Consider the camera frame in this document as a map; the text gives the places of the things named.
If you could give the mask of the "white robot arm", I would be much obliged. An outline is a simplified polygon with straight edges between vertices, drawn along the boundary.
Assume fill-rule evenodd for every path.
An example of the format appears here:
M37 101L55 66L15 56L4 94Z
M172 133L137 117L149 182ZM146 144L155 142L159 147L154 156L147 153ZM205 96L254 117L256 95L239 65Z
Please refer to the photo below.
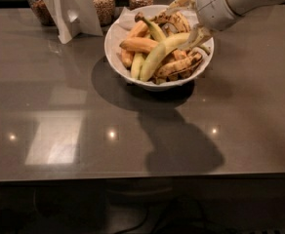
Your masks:
M247 13L262 6L284 3L285 0L175 0L165 10L171 15L178 10L191 10L198 23L190 31L187 41L181 49L201 45L209 40L215 32L224 31Z

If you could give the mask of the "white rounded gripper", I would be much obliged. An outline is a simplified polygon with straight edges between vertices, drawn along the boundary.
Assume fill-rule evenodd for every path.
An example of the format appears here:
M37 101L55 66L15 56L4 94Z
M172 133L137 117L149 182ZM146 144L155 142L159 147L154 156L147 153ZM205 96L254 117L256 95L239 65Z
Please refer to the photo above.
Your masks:
M200 46L213 36L213 31L224 31L239 20L227 0L174 0L169 9L187 8L197 9L197 17L201 24L196 24L190 31L185 43L179 45L180 50L192 49Z

